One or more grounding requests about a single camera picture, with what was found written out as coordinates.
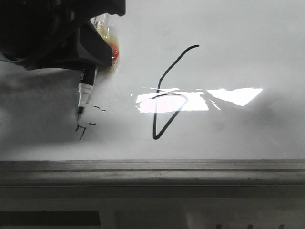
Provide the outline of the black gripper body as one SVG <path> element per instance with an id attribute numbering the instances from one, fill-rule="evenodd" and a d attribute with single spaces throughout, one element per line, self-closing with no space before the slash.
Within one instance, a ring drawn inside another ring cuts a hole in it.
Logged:
<path id="1" fill-rule="evenodd" d="M 85 64 L 112 65 L 111 46 L 91 20 L 123 16 L 123 0 L 3 0 L 0 3 L 0 59 L 27 70 L 79 70 Z"/>

